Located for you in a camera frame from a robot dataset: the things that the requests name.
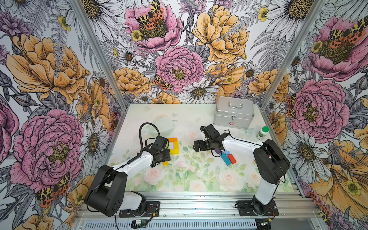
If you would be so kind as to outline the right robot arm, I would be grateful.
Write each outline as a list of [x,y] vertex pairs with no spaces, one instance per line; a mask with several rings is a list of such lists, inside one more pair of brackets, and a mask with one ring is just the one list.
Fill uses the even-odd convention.
[[290,162],[279,146],[271,139],[261,144],[233,137],[230,132],[219,133],[210,124],[201,126],[203,140],[194,142],[195,152],[228,150],[230,153],[240,153],[251,157],[257,165],[261,176],[259,188],[251,201],[237,201],[235,208],[240,216],[277,216],[278,208],[274,201],[274,194],[280,180],[285,177]]

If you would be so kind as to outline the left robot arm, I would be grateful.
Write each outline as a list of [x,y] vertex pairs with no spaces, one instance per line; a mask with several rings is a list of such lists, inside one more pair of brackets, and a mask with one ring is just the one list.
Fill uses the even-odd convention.
[[101,166],[85,196],[87,208],[108,217],[120,212],[143,215],[146,212],[146,197],[139,192],[126,191],[127,181],[147,168],[169,161],[168,147],[169,140],[158,136],[132,159],[114,167]]

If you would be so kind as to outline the teal block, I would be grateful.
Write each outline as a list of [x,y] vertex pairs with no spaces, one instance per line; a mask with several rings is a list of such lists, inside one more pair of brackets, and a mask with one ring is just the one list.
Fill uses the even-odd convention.
[[230,159],[228,158],[228,156],[224,152],[221,153],[220,157],[227,166],[232,164],[232,162],[230,161]]

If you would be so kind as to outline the red block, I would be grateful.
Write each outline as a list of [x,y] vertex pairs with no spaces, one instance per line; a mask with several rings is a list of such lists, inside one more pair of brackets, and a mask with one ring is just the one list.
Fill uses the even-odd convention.
[[232,154],[227,155],[228,159],[230,160],[231,164],[236,164],[237,161]]

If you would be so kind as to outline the clear glass bowl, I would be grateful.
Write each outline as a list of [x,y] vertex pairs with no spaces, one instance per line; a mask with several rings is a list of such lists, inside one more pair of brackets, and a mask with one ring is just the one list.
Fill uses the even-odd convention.
[[[177,128],[178,126],[178,120],[174,120],[174,119],[170,119],[170,118],[157,118],[154,121],[151,122],[152,124],[154,124],[160,134],[164,137],[169,136],[170,134],[172,134],[173,130]],[[145,134],[149,134],[151,136],[156,136],[157,130],[150,125],[146,125],[143,129],[142,132]]]

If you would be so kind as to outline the silver metal case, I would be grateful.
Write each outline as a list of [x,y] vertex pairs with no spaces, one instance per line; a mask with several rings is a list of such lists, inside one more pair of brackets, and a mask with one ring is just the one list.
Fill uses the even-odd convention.
[[220,96],[213,124],[247,129],[255,116],[253,102],[248,99]]

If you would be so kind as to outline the white green-capped bottle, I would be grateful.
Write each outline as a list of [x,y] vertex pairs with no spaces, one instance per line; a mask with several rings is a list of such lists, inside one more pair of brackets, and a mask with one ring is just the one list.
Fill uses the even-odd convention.
[[269,133],[269,128],[267,127],[267,126],[263,126],[260,130],[259,130],[259,132],[258,132],[258,134],[257,134],[257,138],[259,139],[259,140],[262,140],[267,134]]

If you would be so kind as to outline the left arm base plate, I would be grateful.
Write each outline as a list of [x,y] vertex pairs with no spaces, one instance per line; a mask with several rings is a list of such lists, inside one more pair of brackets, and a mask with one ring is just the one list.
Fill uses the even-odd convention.
[[156,218],[159,216],[160,205],[160,201],[146,201],[137,210],[120,210],[118,216],[120,218]]

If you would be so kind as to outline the aluminium rail frame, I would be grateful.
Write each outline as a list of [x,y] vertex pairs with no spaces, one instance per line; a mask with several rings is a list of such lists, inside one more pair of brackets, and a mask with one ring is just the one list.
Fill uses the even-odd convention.
[[276,193],[276,211],[265,216],[241,216],[235,204],[250,200],[250,193],[145,192],[148,202],[158,201],[156,217],[107,217],[82,205],[74,230],[130,230],[146,222],[146,230],[326,230],[319,210],[298,192]]

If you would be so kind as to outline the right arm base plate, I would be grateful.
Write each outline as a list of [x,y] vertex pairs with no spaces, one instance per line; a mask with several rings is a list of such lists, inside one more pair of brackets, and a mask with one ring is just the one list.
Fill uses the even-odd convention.
[[275,217],[279,215],[278,207],[274,200],[264,205],[255,200],[237,201],[234,207],[241,217]]

